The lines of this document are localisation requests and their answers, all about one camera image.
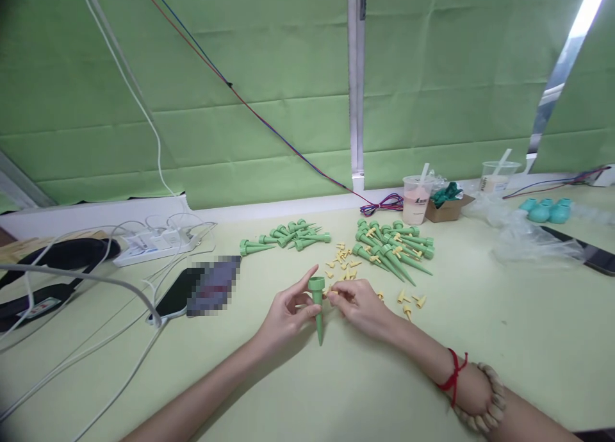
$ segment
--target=left hand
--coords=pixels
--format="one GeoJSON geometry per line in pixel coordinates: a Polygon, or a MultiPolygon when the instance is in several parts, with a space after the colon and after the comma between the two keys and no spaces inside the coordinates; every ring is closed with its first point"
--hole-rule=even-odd
{"type": "Polygon", "coordinates": [[[321,311],[318,304],[305,293],[308,280],[318,270],[318,265],[307,271],[299,282],[275,295],[263,325],[254,339],[271,353],[281,348],[299,331],[304,323],[321,311]]]}

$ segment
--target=green curtain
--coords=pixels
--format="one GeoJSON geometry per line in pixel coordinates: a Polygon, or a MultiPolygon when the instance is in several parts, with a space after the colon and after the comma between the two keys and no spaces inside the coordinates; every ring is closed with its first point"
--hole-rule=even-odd
{"type": "Polygon", "coordinates": [[[582,0],[367,0],[366,187],[425,162],[456,179],[513,148],[525,162],[536,108],[582,0]]]}
{"type": "Polygon", "coordinates": [[[615,0],[603,0],[538,147],[532,172],[615,161],[615,0]]]}
{"type": "MultiPolygon", "coordinates": [[[[234,88],[350,183],[346,0],[167,0],[234,88]]],[[[193,208],[340,193],[217,79],[149,0],[100,0],[193,208]]],[[[168,195],[156,140],[84,0],[13,0],[0,149],[60,204],[168,195]]]]}

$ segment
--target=plastic cup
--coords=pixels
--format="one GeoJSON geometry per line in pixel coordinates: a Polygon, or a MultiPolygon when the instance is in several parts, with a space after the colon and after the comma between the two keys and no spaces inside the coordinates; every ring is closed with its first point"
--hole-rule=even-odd
{"type": "Polygon", "coordinates": [[[482,178],[480,179],[480,190],[486,193],[502,192],[508,187],[517,168],[521,163],[505,161],[498,174],[494,174],[500,164],[499,161],[489,161],[482,163],[482,178]]]}
{"type": "Polygon", "coordinates": [[[426,177],[423,184],[420,184],[420,181],[421,175],[404,178],[404,212],[402,219],[406,224],[418,225],[423,223],[427,203],[429,197],[431,197],[431,190],[436,178],[426,177]]]}

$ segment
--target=black phone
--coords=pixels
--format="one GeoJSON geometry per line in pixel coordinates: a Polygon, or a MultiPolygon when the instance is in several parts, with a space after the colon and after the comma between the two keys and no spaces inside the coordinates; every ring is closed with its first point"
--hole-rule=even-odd
{"type": "MultiPolygon", "coordinates": [[[[208,268],[203,266],[184,269],[173,282],[171,288],[156,304],[156,312],[160,317],[172,319],[186,314],[188,299],[192,296],[201,276],[207,271],[208,268]]],[[[151,314],[146,321],[149,324],[154,323],[151,314]]]]}
{"type": "Polygon", "coordinates": [[[541,228],[561,241],[568,241],[572,239],[576,240],[578,244],[583,247],[583,250],[585,252],[585,266],[591,267],[592,269],[597,270],[598,272],[601,272],[605,275],[615,277],[615,255],[613,253],[609,253],[606,250],[599,249],[594,245],[590,245],[587,242],[575,239],[574,237],[571,237],[559,231],[554,231],[550,227],[541,226],[541,228]]]}

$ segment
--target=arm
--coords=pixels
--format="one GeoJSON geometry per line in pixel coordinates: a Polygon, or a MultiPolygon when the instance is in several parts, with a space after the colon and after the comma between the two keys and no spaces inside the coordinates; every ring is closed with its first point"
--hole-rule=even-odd
{"type": "Polygon", "coordinates": [[[131,432],[123,442],[186,442],[216,408],[265,358],[292,339],[320,312],[307,293],[314,266],[292,287],[278,293],[259,331],[207,375],[131,432]],[[297,306],[307,305],[304,309],[297,306]]]}
{"type": "MultiPolygon", "coordinates": [[[[392,313],[366,280],[338,282],[327,298],[359,330],[385,341],[414,361],[432,381],[443,384],[454,371],[450,351],[414,324],[392,313]]],[[[531,406],[517,394],[505,390],[504,420],[488,434],[495,442],[578,441],[573,434],[531,406]]],[[[452,396],[452,389],[447,392],[452,396]]],[[[468,363],[457,380],[457,405],[470,415],[484,414],[491,400],[487,377],[468,363]]]]}

